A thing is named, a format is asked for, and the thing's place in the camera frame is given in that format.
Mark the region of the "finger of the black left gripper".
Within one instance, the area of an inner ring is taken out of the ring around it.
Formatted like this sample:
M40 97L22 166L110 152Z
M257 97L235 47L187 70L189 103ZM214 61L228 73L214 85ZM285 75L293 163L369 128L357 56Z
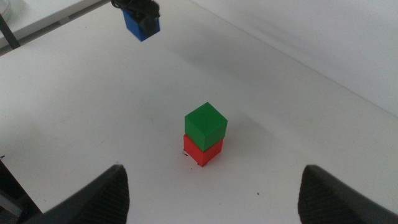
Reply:
M160 31L158 9L139 12L139 27L145 35L154 35Z

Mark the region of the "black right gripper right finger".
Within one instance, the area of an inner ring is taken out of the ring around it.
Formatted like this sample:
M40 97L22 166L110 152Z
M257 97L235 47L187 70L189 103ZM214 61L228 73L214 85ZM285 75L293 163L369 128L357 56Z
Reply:
M297 207L302 223L397 223L397 214L317 165L303 170Z

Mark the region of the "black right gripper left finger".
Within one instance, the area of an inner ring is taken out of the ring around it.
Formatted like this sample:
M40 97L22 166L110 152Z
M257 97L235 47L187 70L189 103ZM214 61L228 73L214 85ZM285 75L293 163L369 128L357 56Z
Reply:
M113 165L77 193L27 223L126 224L128 211L127 172L124 166Z

